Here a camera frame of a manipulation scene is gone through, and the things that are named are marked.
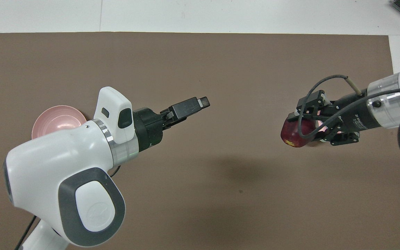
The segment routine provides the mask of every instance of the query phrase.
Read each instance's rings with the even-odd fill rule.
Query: pink bowl
[[[57,130],[76,128],[86,122],[84,115],[71,106],[54,106],[44,111],[33,124],[32,139]]]

